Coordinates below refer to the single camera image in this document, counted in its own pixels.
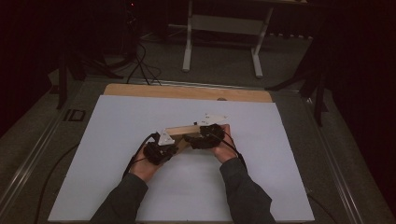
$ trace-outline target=sleeve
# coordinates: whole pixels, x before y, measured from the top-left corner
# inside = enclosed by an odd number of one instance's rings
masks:
[[[127,174],[108,194],[90,223],[134,223],[137,209],[148,188],[142,179]]]
[[[276,223],[270,212],[272,199],[253,182],[239,159],[224,162],[220,172],[235,224]]]

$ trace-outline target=person's right hand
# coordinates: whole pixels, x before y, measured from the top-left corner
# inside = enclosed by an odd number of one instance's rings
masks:
[[[233,140],[231,139],[230,125],[223,124],[220,125],[220,127],[225,132],[223,140],[234,147]],[[210,148],[210,150],[215,154],[216,158],[218,158],[221,163],[237,157],[236,152],[223,142],[221,142],[217,147]]]

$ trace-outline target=white tabletop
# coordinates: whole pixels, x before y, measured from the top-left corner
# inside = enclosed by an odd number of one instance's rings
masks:
[[[288,137],[274,103],[101,96],[49,221],[89,220],[142,141],[165,128],[192,125],[205,113],[226,115],[252,179],[273,199],[276,221],[314,220]],[[148,183],[137,221],[231,221],[220,163],[187,148]]]

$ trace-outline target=wooden piece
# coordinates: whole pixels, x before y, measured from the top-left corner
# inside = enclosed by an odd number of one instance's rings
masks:
[[[132,84],[109,84],[104,95],[123,95],[159,98],[180,98],[195,100],[218,100],[228,101],[272,103],[272,98],[267,91],[248,91],[215,89],[201,87],[173,87],[173,86],[144,86]]]

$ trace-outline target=white metal leg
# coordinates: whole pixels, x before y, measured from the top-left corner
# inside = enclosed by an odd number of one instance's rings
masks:
[[[259,33],[259,40],[257,42],[257,45],[255,48],[251,49],[251,56],[253,59],[254,72],[255,72],[257,78],[262,78],[262,65],[260,64],[259,52],[260,52],[260,49],[262,48],[262,41],[264,40],[265,33],[267,31],[268,24],[270,23],[273,11],[274,11],[273,7],[270,7],[268,9],[267,16],[265,18],[264,23],[262,24],[262,29],[260,30],[260,33]]]
[[[189,1],[189,17],[187,18],[187,44],[186,49],[184,51],[184,61],[183,68],[181,69],[183,72],[190,71],[190,62],[191,62],[191,32],[192,32],[192,0]]]

